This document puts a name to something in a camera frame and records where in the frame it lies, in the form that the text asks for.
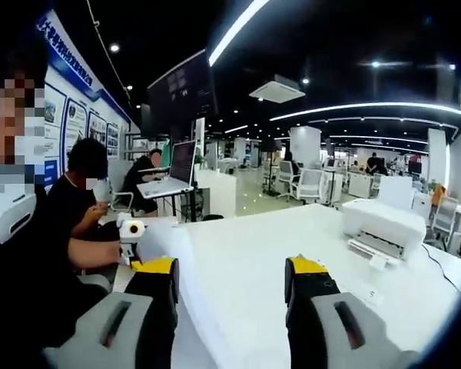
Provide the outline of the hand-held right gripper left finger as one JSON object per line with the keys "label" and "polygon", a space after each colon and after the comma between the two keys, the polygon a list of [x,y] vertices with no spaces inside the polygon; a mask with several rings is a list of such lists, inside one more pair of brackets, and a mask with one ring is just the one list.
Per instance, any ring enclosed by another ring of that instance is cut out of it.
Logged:
{"label": "hand-held right gripper left finger", "polygon": [[58,349],[59,368],[169,368],[177,327],[179,264],[147,261],[123,292],[82,315]]}

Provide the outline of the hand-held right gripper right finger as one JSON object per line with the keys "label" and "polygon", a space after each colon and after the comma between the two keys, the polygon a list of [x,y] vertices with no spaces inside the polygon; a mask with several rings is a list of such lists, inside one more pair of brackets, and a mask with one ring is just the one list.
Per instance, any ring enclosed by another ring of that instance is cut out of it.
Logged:
{"label": "hand-held right gripper right finger", "polygon": [[292,368],[387,368],[386,324],[328,270],[306,258],[285,261],[285,324]]}

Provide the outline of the person's left hand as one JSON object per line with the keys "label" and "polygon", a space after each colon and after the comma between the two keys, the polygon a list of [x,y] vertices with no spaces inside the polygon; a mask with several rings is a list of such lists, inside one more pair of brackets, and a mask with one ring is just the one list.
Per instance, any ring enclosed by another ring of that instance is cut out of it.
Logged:
{"label": "person's left hand", "polygon": [[98,243],[97,262],[99,266],[118,263],[121,256],[121,244],[119,240]]}

